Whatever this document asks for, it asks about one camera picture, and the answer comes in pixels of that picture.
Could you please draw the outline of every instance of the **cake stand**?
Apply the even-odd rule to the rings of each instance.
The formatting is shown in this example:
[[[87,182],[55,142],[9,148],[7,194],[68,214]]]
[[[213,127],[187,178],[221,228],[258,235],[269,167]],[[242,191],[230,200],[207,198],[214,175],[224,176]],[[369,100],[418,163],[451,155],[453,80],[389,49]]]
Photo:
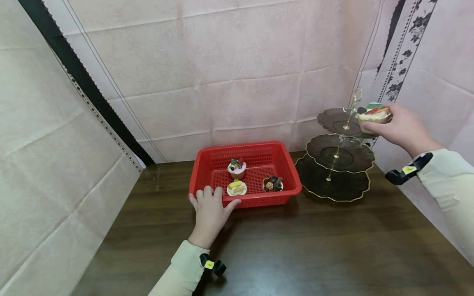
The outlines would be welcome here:
[[[362,139],[375,135],[363,133],[356,118],[356,105],[362,98],[357,88],[351,108],[327,109],[318,122],[330,134],[317,135],[306,144],[306,154],[296,161],[303,187],[320,198],[337,202],[361,199],[370,188],[367,171],[374,166],[374,153]]]

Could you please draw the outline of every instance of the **black floral border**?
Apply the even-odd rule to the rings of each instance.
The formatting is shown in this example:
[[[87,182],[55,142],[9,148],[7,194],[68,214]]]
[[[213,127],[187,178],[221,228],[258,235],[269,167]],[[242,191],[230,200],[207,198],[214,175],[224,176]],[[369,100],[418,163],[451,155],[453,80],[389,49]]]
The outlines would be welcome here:
[[[96,116],[100,115],[100,118],[97,118],[107,122],[110,126],[104,125],[104,127],[113,130],[114,133],[120,137],[128,148],[133,151],[133,153],[139,157],[146,166],[153,164],[153,159],[137,142],[135,137],[97,88],[97,85],[95,85],[95,82],[92,80],[84,65],[67,42],[43,1],[18,0],[18,2],[52,48],[56,57],[59,58],[61,63],[64,63],[64,66],[67,69],[66,73],[74,79],[76,88],[79,88],[82,91],[82,93],[80,93],[82,98],[84,99],[87,97],[86,103],[88,103],[91,111]]]
[[[74,77],[71,75],[71,73],[69,72],[69,70],[67,70],[66,66],[64,66],[63,62],[59,59],[59,57],[56,55],[56,53],[54,52],[54,50],[51,48],[51,51],[54,53],[56,59],[58,60],[59,64],[62,66],[63,70],[64,70],[64,73],[67,74],[67,77],[69,78],[69,80],[71,81],[71,83],[74,85],[74,87],[76,88],[76,91],[79,93],[79,95],[81,96],[81,98],[84,100],[84,102],[86,103],[87,107],[89,107],[89,109],[91,110],[91,112],[95,115],[95,117],[97,118],[97,120],[100,121],[100,123],[102,124],[102,126],[105,128],[105,130],[109,133],[109,135],[112,137],[112,139],[114,139],[115,143],[120,147],[120,149],[122,150],[122,152],[128,157],[128,160],[130,160],[132,162],[132,164],[135,166],[135,168],[138,170],[138,172],[142,172],[142,168],[141,168],[141,165],[139,166],[137,164],[137,162],[135,161],[134,157],[132,157],[132,155],[130,155],[130,153],[128,153],[127,149],[122,145],[122,143],[119,141],[119,138],[118,136],[115,134],[115,132],[109,128],[109,125],[107,124],[107,122],[105,121],[104,117],[102,117],[102,115],[97,111],[96,107],[92,104],[91,100],[89,99],[89,97],[84,93],[84,91],[82,90],[82,88],[79,86],[79,84],[77,84],[77,81],[74,79]]]
[[[410,15],[405,23],[390,70],[385,78],[377,102],[393,103],[396,101],[437,1],[413,1]],[[372,147],[375,142],[376,138],[364,140],[364,143],[369,147]]]

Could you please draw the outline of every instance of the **cupcake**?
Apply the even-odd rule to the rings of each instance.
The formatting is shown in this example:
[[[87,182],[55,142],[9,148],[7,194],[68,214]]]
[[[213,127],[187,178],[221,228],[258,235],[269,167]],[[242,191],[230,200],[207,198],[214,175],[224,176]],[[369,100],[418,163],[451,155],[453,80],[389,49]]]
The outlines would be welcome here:
[[[234,182],[230,183],[227,186],[227,194],[229,194],[229,196],[244,195],[246,192],[247,185],[237,179],[235,179]]]
[[[282,191],[283,190],[283,178],[277,176],[271,176],[269,178],[265,178],[262,182],[262,187],[265,192],[274,192],[274,191]]]
[[[247,164],[242,157],[238,160],[233,158],[227,166],[227,171],[232,176],[232,179],[240,180],[244,177],[246,168]]]
[[[357,109],[357,114],[355,117],[359,120],[360,129],[363,133],[373,134],[372,131],[369,131],[362,127],[362,123],[365,121],[372,121],[375,123],[387,123],[392,118],[392,113],[383,104],[379,103],[370,103],[366,107],[359,107]]]

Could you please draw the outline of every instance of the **finger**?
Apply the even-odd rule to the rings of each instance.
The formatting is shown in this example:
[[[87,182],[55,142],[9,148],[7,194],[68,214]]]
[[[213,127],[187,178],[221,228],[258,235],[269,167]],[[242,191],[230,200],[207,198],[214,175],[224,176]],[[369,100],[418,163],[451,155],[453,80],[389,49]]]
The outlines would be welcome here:
[[[387,105],[387,107],[393,115],[400,113],[404,109],[402,106],[400,106],[397,103],[389,104]]]
[[[240,199],[234,199],[227,205],[227,207],[224,208],[224,212],[227,214],[227,217],[229,217],[230,213],[232,213],[236,206],[241,202],[242,201]]]
[[[202,199],[204,198],[204,192],[202,190],[198,190],[196,192],[196,198],[198,200],[198,203],[202,201]]]
[[[366,121],[362,123],[362,127],[368,129],[371,132],[374,132],[379,135],[383,135],[384,131],[387,129],[388,124],[375,123],[371,121]]]
[[[189,194],[189,201],[191,202],[192,206],[194,207],[194,210],[197,212],[198,211],[198,200],[194,197],[192,193]]]
[[[224,195],[224,190],[222,187],[217,187],[216,190],[214,190],[214,197],[217,199],[222,200],[222,196]]]
[[[206,187],[204,187],[204,197],[208,198],[208,197],[212,197],[212,187],[207,185]]]

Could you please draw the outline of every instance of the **wristband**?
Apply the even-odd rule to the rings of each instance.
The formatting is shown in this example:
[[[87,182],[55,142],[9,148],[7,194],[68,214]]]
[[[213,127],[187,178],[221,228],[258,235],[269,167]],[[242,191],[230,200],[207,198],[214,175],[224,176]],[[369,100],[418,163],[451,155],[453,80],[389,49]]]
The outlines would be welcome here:
[[[227,267],[222,263],[221,260],[217,260],[216,262],[212,262],[209,260],[209,255],[206,253],[203,253],[199,256],[199,259],[201,260],[201,265],[205,269],[209,269],[214,273],[216,276],[220,277],[224,271],[226,271]]]
[[[415,159],[413,163],[403,167],[401,172],[397,170],[388,171],[388,173],[385,174],[385,178],[394,185],[401,185],[415,177],[416,174],[421,171],[432,158],[433,153],[425,153],[424,155]]]

